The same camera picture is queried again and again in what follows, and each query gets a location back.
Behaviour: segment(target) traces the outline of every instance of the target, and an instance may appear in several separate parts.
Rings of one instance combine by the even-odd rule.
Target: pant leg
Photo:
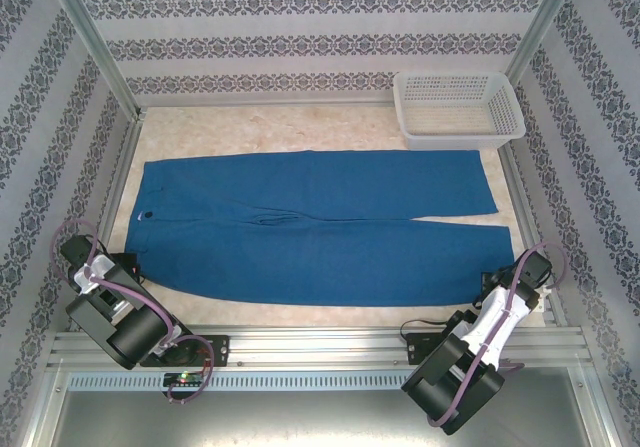
[[[469,303],[481,272],[513,262],[504,227],[420,221],[142,219],[142,273],[216,299],[325,306]]]
[[[147,191],[153,198],[145,197]],[[250,217],[251,208],[325,220],[496,212],[477,151],[294,152],[149,162],[138,200],[140,211],[189,219],[236,220]]]

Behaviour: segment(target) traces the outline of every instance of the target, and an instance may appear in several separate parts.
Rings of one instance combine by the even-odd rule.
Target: wall
[[[52,330],[48,245],[99,223],[130,122],[57,0],[0,0],[0,446],[19,435]],[[70,235],[75,229],[67,229]]]
[[[390,100],[408,69],[504,71],[541,0],[84,0],[141,105]]]
[[[569,253],[560,298],[625,445],[640,445],[639,2],[566,0],[517,88],[528,133],[512,145],[541,237]]]

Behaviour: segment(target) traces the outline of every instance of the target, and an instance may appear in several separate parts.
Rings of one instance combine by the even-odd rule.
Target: patterned wall panel
[[[0,0],[0,446],[17,440],[46,336],[64,328],[48,244],[100,222],[130,119],[57,0]],[[75,229],[68,229],[70,235]]]
[[[390,100],[409,69],[505,70],[542,0],[84,0],[141,105]]]
[[[517,95],[513,143],[542,238],[564,246],[559,291],[583,325],[625,445],[640,445],[638,0],[566,0]]]

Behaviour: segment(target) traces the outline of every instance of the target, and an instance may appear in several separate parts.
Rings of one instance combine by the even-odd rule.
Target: black cable
[[[405,325],[410,324],[411,322],[422,322],[423,324],[427,324],[427,325],[447,325],[446,320],[424,320],[424,319],[407,320],[404,324],[400,326],[400,337],[402,337],[405,342],[407,341],[407,337],[404,335],[402,330],[404,329]]]

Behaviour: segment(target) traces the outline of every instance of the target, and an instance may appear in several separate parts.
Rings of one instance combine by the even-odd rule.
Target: white plastic basket
[[[393,98],[411,150],[497,149],[525,134],[513,87],[499,72],[400,72]]]

